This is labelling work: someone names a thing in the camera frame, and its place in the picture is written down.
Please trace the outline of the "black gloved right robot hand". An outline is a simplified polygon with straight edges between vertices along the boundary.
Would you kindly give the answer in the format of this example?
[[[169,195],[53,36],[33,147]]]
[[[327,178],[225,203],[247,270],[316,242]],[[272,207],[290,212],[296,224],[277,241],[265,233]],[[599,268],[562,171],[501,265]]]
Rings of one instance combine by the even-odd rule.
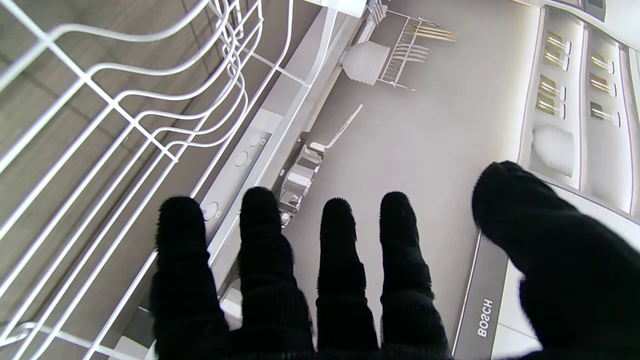
[[[524,278],[519,301],[540,350],[523,360],[637,360],[639,253],[515,162],[492,162],[471,196],[475,224]],[[317,341],[274,194],[252,187],[240,210],[242,326],[230,330],[210,270],[204,215],[187,196],[158,210],[151,281],[160,360],[450,360],[410,200],[381,201],[382,342],[365,295],[349,203],[326,202],[320,226]]]

